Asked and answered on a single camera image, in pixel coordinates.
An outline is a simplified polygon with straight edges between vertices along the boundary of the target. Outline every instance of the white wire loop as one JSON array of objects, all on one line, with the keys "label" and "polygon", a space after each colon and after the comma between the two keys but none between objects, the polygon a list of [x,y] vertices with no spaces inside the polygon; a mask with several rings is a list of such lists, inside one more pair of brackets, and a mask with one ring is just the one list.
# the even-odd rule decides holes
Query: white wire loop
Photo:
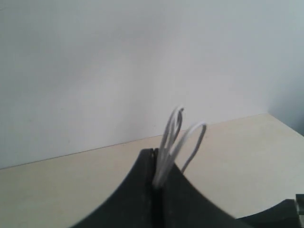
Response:
[{"label": "white wire loop", "polygon": [[161,140],[161,144],[159,147],[159,152],[157,156],[157,162],[156,162],[156,171],[153,178],[153,186],[158,189],[162,187],[164,182],[167,179],[167,176],[172,169],[174,165],[174,161],[178,154],[181,151],[182,146],[185,144],[186,140],[191,136],[191,134],[198,129],[199,127],[202,127],[202,131],[199,135],[197,144],[191,153],[190,157],[185,162],[184,166],[181,169],[181,172],[184,172],[189,165],[189,163],[192,161],[194,156],[196,155],[201,141],[204,137],[204,134],[206,132],[207,126],[204,122],[199,122],[191,126],[185,134],[181,137],[181,139],[178,141],[175,147],[173,147],[173,144],[178,136],[178,133],[181,129],[181,122],[182,122],[182,111],[184,110],[183,107],[179,106],[173,110],[173,112],[170,115],[170,118],[167,122],[165,132],[163,135],[163,138]]}]

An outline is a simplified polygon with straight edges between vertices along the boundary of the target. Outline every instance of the wall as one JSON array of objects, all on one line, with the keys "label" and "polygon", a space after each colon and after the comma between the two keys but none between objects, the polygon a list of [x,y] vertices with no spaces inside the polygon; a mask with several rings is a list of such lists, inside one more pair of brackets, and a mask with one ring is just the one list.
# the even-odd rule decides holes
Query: wall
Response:
[{"label": "wall", "polygon": [[304,118],[302,0],[2,0],[0,168],[270,111]]}]

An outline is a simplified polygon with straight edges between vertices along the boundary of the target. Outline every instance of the light wood surface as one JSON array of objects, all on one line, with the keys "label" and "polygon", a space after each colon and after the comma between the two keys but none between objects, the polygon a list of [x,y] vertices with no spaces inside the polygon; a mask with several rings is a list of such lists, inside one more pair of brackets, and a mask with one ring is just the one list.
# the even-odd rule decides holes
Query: light wood surface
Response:
[{"label": "light wood surface", "polygon": [[[189,156],[199,132],[176,163]],[[67,228],[119,186],[147,138],[0,170],[0,227]],[[304,137],[263,114],[210,125],[185,175],[233,216],[267,209],[304,193]]]}]

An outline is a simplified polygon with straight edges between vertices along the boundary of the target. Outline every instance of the white wall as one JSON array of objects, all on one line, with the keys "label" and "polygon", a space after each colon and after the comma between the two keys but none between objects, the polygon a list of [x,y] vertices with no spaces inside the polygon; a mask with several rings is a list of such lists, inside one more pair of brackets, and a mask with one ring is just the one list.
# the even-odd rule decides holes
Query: white wall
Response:
[{"label": "white wall", "polygon": [[1,0],[0,168],[271,111],[304,119],[302,0]]}]

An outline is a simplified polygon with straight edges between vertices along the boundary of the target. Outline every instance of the wooden table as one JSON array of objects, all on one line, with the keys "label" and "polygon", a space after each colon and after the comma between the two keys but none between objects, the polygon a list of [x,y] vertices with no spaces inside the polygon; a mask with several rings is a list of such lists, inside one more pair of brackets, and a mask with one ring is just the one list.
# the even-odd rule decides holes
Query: wooden table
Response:
[{"label": "wooden table", "polygon": [[[181,166],[199,132],[183,147]],[[67,228],[122,182],[147,138],[0,170],[0,227]],[[263,114],[210,125],[185,175],[235,217],[304,193],[304,137]]]}]

